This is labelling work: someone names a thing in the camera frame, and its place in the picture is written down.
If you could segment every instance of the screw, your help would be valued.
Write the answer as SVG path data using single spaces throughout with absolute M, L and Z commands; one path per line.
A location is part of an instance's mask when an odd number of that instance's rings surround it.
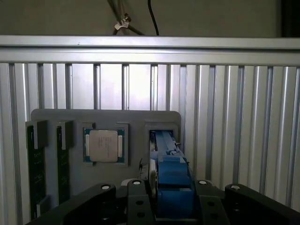
M 107 190 L 107 189 L 109 189 L 111 186 L 109 186 L 109 185 L 103 185 L 101 188 L 103 189 L 103 190 Z
M 234 189 L 234 190 L 240 190 L 240 187 L 236 186 L 236 185 L 232 185 L 231 188 Z

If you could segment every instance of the blue component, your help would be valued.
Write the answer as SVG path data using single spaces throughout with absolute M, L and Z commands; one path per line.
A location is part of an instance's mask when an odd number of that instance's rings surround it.
M 157 215 L 161 218 L 190 218 L 194 191 L 189 188 L 159 188 Z
M 190 218 L 194 186 L 187 159 L 169 131 L 156 131 L 157 151 L 150 153 L 158 170 L 157 217 Z

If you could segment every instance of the aluminum profile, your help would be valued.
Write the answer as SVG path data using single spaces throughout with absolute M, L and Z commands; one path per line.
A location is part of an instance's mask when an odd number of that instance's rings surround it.
M 120 48 L 99 37 L 77 48 L 70 37 L 65 49 L 26 40 L 0 37 L 0 224 L 30 219 L 24 123 L 36 108 L 178 111 L 197 179 L 239 182 L 300 211 L 298 40 L 264 48 L 228 38 L 211 49 L 207 38 L 204 48 L 170 38 L 165 49 L 165 38 Z

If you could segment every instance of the wire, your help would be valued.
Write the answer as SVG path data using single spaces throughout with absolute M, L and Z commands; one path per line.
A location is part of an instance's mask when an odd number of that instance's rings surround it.
M 156 24 L 155 17 L 154 17 L 153 11 L 152 11 L 151 0 L 148 0 L 148 9 L 149 9 L 149 12 L 150 12 L 150 15 L 151 15 L 152 22 L 154 24 L 156 35 L 158 36 L 159 35 L 158 25 Z
M 121 7 L 122 7 L 122 16 L 125 14 L 125 7 L 124 7 L 124 0 L 121 0 Z

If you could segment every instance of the metal frame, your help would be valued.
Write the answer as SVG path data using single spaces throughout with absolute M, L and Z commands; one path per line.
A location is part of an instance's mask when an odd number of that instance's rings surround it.
M 294 66 L 298 50 L 282 38 L 0 36 L 1 62 Z

